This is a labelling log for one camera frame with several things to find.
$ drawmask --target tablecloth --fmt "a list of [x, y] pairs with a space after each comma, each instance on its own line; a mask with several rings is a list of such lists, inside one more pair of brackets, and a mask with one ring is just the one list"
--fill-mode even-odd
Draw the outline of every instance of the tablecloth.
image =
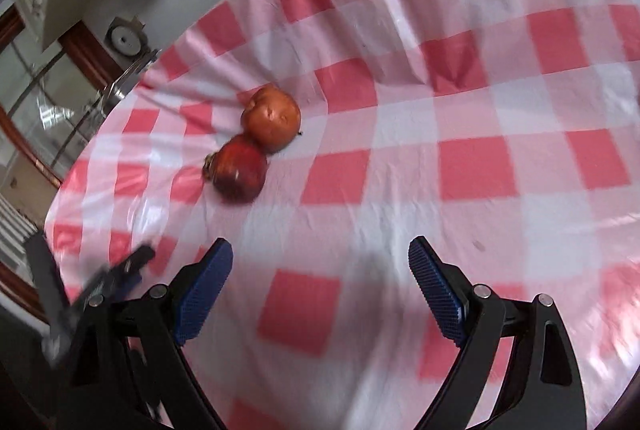
[[[234, 270], [185, 353], [229, 428], [413, 428], [456, 353], [407, 266], [425, 235], [472, 282], [556, 300], [594, 427], [640, 363], [638, 2], [223, 1], [56, 196], [69, 295], [142, 243], [148, 287], [225, 237]], [[254, 203], [225, 205], [204, 156], [266, 83], [303, 135]]]

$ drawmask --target red fruit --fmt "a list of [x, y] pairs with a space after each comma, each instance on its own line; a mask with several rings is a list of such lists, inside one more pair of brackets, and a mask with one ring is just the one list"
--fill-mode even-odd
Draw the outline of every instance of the red fruit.
[[244, 132], [269, 153], [291, 143], [300, 130], [300, 108], [284, 91], [269, 84], [258, 89], [242, 112]]
[[240, 134], [204, 160], [203, 175], [225, 200], [249, 203], [258, 197], [267, 176], [267, 158], [255, 143]]

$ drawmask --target blue gripper pad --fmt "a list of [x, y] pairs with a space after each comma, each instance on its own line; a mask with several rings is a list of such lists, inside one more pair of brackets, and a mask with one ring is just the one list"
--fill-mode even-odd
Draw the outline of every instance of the blue gripper pad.
[[438, 269], [438, 264], [416, 239], [409, 245], [409, 268], [442, 335], [453, 340], [457, 347], [462, 347], [466, 340], [462, 304]]
[[219, 239], [199, 263], [191, 265], [200, 267], [199, 274], [174, 307], [174, 339], [179, 346], [200, 333], [231, 272], [233, 259], [231, 245]]

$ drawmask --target metal screw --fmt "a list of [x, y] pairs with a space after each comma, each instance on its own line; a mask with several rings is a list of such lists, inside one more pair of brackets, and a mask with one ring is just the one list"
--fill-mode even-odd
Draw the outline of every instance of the metal screw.
[[89, 299], [89, 305], [91, 307], [98, 307], [98, 305], [100, 305], [103, 301], [104, 301], [104, 296], [102, 296], [102, 295], [93, 295]]
[[554, 304], [554, 299], [546, 293], [541, 293], [538, 295], [538, 302], [540, 302], [544, 307], [551, 307]]
[[491, 296], [491, 288], [484, 284], [476, 284], [474, 286], [474, 293], [480, 298], [489, 298]]
[[167, 288], [164, 284], [156, 284], [149, 290], [149, 296], [151, 298], [162, 298], [166, 295]]

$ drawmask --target red and white tablecloth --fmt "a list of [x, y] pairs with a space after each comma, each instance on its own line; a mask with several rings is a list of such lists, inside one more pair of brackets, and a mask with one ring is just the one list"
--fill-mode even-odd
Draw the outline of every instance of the red and white tablecloth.
[[[60, 189], [70, 295], [142, 243], [146, 288], [225, 237], [234, 270], [185, 352], [230, 430], [410, 429], [456, 353], [407, 266], [423, 234], [473, 282], [553, 296], [594, 427], [640, 364], [639, 2], [224, 1]], [[203, 158], [266, 83], [303, 136], [253, 204], [224, 205]]]

